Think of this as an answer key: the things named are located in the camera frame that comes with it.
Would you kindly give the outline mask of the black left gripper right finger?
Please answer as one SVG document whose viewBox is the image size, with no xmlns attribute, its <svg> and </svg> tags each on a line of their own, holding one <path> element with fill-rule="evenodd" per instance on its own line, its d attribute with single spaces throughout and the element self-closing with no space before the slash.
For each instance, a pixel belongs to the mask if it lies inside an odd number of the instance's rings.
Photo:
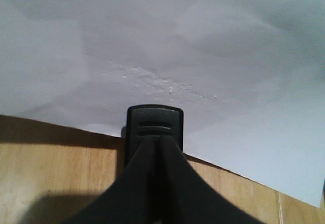
<svg viewBox="0 0 325 224">
<path fill-rule="evenodd" d="M 168 189 L 162 223 L 262 223 L 207 184 L 171 136 L 161 136 L 157 147 Z"/>
</svg>

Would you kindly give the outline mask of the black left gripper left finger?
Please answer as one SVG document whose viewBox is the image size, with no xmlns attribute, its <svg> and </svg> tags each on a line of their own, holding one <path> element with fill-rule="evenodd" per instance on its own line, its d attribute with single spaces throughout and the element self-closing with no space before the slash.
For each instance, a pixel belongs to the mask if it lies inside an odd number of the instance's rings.
<svg viewBox="0 0 325 224">
<path fill-rule="evenodd" d="M 146 138 L 117 180 L 93 203 L 63 223 L 153 223 L 149 195 L 155 153 L 155 141 Z"/>
</svg>

